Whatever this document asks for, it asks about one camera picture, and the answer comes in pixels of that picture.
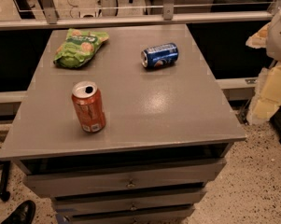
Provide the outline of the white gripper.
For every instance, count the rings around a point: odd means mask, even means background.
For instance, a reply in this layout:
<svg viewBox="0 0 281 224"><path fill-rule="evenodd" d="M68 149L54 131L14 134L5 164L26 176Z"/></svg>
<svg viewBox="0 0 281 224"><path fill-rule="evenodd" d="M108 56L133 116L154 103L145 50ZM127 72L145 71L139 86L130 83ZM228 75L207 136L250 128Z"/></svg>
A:
<svg viewBox="0 0 281 224"><path fill-rule="evenodd" d="M271 23L265 24L248 38L246 45L252 49L266 48L269 57L281 62L281 8ZM261 69L246 119L250 125L262 124L268 121L280 106L281 63L277 63L271 69Z"/></svg>

